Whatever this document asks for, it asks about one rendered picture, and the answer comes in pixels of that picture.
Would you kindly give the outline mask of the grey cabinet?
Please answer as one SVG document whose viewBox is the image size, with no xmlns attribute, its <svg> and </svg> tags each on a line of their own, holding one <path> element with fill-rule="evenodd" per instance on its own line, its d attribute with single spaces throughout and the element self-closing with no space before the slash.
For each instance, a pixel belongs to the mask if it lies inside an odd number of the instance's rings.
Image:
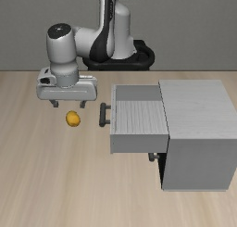
<svg viewBox="0 0 237 227">
<path fill-rule="evenodd" d="M 168 150 L 165 191 L 225 191 L 237 169 L 237 111 L 220 80 L 161 80 Z"/>
</svg>

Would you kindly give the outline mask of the open grey drawer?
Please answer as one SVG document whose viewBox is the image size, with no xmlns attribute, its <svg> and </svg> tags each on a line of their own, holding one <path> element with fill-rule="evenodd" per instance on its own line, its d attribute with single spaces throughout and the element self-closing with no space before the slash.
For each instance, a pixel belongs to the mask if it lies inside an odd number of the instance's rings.
<svg viewBox="0 0 237 227">
<path fill-rule="evenodd" d="M 111 105 L 100 105 L 99 126 L 110 125 L 110 153 L 166 153 L 168 124 L 156 85 L 114 84 Z"/>
</svg>

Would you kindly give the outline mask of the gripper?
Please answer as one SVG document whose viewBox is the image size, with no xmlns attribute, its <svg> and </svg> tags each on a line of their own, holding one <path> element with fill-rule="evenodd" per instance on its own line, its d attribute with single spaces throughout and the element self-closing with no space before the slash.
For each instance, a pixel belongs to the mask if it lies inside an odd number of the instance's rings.
<svg viewBox="0 0 237 227">
<path fill-rule="evenodd" d="M 66 86 L 56 84 L 60 80 L 50 71 L 41 69 L 36 85 L 36 94 L 42 100 L 50 100 L 53 107 L 59 107 L 57 100 L 80 101 L 80 108 L 85 108 L 86 101 L 97 98 L 97 79 L 91 75 L 76 73 L 70 79 L 64 78 Z"/>
</svg>

